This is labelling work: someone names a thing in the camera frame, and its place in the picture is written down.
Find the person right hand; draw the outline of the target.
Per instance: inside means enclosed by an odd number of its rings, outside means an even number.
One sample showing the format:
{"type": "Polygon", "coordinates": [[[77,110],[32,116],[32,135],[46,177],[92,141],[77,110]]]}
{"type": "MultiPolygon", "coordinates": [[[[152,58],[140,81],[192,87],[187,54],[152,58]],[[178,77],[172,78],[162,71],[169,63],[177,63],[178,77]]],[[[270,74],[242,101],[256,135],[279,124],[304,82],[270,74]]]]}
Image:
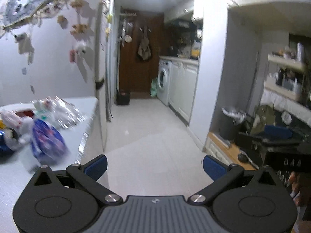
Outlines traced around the person right hand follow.
{"type": "Polygon", "coordinates": [[[310,199],[310,175],[292,172],[289,177],[289,183],[295,194],[294,202],[296,206],[306,206],[310,199]]]}

